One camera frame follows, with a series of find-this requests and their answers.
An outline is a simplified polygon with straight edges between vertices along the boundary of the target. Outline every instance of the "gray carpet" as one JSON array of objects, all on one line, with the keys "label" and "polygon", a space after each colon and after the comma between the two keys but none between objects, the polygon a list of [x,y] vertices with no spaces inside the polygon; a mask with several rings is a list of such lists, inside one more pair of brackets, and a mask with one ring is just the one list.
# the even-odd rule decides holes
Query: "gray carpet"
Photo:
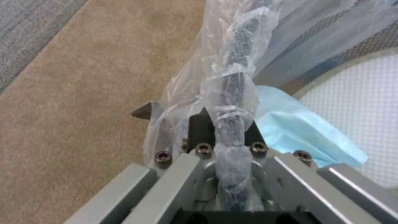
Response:
[{"label": "gray carpet", "polygon": [[87,0],[0,0],[0,92]]}]

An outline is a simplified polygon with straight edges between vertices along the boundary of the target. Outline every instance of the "clear plastic wrap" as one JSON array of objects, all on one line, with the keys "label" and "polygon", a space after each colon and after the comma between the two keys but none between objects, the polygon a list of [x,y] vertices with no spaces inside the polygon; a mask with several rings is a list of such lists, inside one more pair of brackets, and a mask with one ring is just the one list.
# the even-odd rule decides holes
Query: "clear plastic wrap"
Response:
[{"label": "clear plastic wrap", "polygon": [[398,19],[391,1],[367,0],[263,69],[256,84],[280,86],[381,31]]},{"label": "clear plastic wrap", "polygon": [[305,1],[285,18],[272,32],[267,52],[258,62],[257,73],[283,52],[298,36],[328,16],[348,10],[354,0]]},{"label": "clear plastic wrap", "polygon": [[[152,103],[144,143],[145,163],[153,166],[154,155],[161,150],[168,150],[176,159],[182,140],[187,138],[189,117],[205,107],[215,126],[222,208],[263,209],[251,185],[252,155],[244,145],[244,132],[258,106],[252,81],[256,65],[264,64],[259,60],[267,52],[272,33],[276,35],[272,38],[277,47],[274,55],[318,20],[348,9],[352,2],[207,0],[202,29],[186,56],[186,64],[169,82],[160,101]],[[279,14],[283,18],[280,26]]]}]

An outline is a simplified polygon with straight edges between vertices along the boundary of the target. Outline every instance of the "plastic bag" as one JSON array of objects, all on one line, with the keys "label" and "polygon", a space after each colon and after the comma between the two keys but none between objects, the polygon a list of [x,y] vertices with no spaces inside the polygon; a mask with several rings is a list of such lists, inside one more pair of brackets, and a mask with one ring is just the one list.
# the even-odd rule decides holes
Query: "plastic bag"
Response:
[{"label": "plastic bag", "polygon": [[272,32],[268,50],[259,60],[257,73],[316,22],[348,10],[353,3],[354,0],[306,1],[297,7],[280,20],[278,27]]},{"label": "plastic bag", "polygon": [[398,6],[391,6],[391,3],[385,0],[362,2],[263,69],[254,79],[255,83],[280,86],[379,32],[398,19]]}]

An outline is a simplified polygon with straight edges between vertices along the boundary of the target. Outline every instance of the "black component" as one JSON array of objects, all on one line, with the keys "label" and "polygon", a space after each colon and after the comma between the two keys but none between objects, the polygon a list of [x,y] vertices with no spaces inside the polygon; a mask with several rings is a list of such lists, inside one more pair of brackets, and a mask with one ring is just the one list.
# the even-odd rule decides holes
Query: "black component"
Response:
[{"label": "black component", "polygon": [[216,137],[214,135],[214,125],[210,115],[205,108],[198,114],[192,115],[188,123],[188,149],[189,153],[197,144],[207,143],[214,148]]},{"label": "black component", "polygon": [[229,212],[179,210],[171,224],[320,224],[310,212]]},{"label": "black component", "polygon": [[[198,114],[192,115],[188,123],[187,153],[200,143],[207,143],[214,148],[216,142],[214,125],[205,108]],[[245,145],[250,146],[254,142],[265,144],[263,136],[255,122],[245,132]]]}]

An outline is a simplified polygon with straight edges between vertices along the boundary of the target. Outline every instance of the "gray metal frame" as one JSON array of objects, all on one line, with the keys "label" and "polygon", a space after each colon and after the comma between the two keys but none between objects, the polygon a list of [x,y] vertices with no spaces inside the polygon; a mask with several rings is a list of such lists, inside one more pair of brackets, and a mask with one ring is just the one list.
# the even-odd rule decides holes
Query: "gray metal frame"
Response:
[{"label": "gray metal frame", "polygon": [[131,164],[65,224],[121,223],[157,180],[158,176],[154,170]]},{"label": "gray metal frame", "polygon": [[[218,210],[215,155],[195,154],[182,153],[157,182],[155,170],[130,165],[65,223],[166,224],[181,208]],[[266,209],[309,210],[322,223],[398,223],[398,200],[345,165],[318,170],[270,149],[252,174]]]}]

